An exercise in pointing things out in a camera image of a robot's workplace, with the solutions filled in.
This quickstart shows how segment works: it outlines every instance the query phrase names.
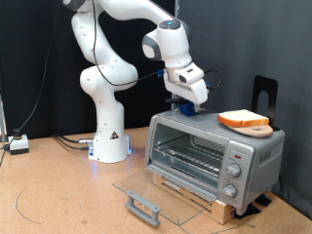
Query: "gray door handle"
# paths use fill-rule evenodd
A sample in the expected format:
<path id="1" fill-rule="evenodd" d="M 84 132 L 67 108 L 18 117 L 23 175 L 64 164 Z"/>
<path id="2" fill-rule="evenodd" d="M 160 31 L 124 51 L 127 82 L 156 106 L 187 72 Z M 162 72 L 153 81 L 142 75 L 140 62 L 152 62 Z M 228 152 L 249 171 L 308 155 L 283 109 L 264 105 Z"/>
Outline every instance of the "gray door handle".
<path id="1" fill-rule="evenodd" d="M 126 207 L 133 212 L 135 215 L 139 216 L 143 220 L 147 221 L 148 223 L 159 226 L 161 221 L 158 220 L 159 212 L 162 211 L 162 209 L 151 202 L 147 201 L 146 199 L 142 198 L 141 196 L 137 195 L 134 191 L 127 192 L 127 195 L 129 196 L 129 201 L 126 203 Z M 152 216 L 148 215 L 147 213 L 144 213 L 142 210 L 137 208 L 135 206 L 135 200 L 143 204 L 145 207 L 150 209 L 153 213 Z"/>

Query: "wooden cutting board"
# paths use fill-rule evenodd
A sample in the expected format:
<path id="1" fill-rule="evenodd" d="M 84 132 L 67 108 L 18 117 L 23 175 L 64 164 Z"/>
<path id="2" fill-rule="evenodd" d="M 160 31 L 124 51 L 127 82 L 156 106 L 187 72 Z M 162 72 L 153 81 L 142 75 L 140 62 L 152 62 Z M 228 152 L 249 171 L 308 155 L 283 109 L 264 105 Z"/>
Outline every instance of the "wooden cutting board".
<path id="1" fill-rule="evenodd" d="M 225 126 L 235 132 L 252 137 L 269 137 L 273 134 L 273 129 L 269 125 L 257 125 L 245 128 L 235 128 L 227 125 Z"/>

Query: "slice of bread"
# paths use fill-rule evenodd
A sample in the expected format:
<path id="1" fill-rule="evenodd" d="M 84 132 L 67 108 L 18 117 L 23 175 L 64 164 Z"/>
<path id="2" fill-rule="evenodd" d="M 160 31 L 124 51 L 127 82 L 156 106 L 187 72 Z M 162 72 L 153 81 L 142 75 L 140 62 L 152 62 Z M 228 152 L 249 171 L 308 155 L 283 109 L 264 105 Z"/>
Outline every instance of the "slice of bread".
<path id="1" fill-rule="evenodd" d="M 236 128 L 269 124 L 267 117 L 255 114 L 246 109 L 220 113 L 217 120 L 224 125 Z"/>

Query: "table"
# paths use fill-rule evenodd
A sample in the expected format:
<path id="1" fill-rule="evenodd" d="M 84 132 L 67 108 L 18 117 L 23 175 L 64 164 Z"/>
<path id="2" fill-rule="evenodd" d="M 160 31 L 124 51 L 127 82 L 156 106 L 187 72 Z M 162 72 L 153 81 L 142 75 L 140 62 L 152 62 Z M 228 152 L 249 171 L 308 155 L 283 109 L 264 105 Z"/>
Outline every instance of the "table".
<path id="1" fill-rule="evenodd" d="M 256 205 L 260 214 L 225 225 L 203 214 L 181 227 L 161 216 L 159 227 L 142 221 L 112 183 L 145 167 L 147 132 L 126 130 L 134 152 L 116 164 L 91 161 L 51 137 L 30 140 L 28 154 L 8 153 L 0 169 L 0 233 L 312 233 L 311 220 L 272 193 L 267 208 Z"/>

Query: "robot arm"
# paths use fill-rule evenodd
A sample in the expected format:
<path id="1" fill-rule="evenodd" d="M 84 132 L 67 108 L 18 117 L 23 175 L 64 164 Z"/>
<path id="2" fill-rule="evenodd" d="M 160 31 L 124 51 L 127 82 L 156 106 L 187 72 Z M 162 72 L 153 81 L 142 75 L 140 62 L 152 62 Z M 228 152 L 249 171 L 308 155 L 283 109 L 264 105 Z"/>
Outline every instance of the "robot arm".
<path id="1" fill-rule="evenodd" d="M 165 62 L 167 90 L 197 105 L 207 100 L 208 92 L 202 79 L 204 72 L 192 62 L 188 52 L 186 24 L 149 0 L 62 1 L 67 8 L 77 12 L 72 18 L 75 37 L 85 58 L 96 64 L 85 69 L 80 77 L 82 89 L 92 97 L 97 110 L 97 132 L 89 150 L 91 160 L 115 163 L 127 158 L 124 107 L 115 99 L 114 93 L 129 89 L 137 80 L 136 68 L 113 51 L 97 20 L 95 24 L 102 12 L 106 11 L 117 20 L 153 21 L 157 28 L 145 35 L 142 48 L 149 59 Z"/>

